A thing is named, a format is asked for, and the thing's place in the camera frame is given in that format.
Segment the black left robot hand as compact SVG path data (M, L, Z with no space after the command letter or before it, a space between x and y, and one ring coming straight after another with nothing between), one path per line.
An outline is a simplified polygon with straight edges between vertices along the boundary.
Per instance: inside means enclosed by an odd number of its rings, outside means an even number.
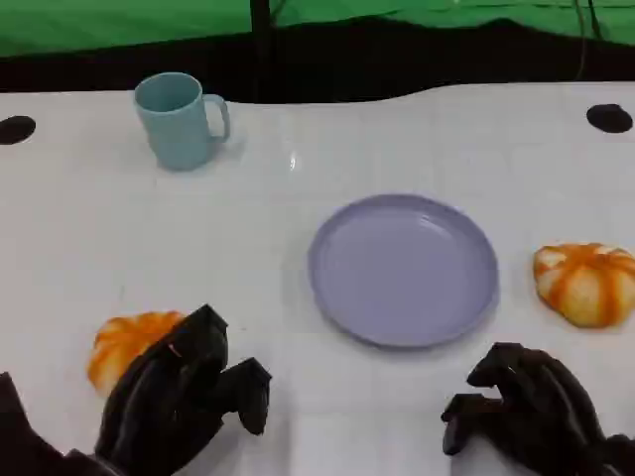
M203 305L136 358L108 397L95 446L122 475L172 475L236 413L263 434L271 375L255 359L228 366L227 324Z

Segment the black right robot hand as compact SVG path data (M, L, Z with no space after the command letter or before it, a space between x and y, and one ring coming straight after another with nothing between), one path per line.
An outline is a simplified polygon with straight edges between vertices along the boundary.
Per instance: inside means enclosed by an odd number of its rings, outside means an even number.
M459 454L475 437L539 475L594 475L593 446L605 440L594 405L572 372L547 352L497 342L467 377L498 398L456 394L442 413L443 452Z

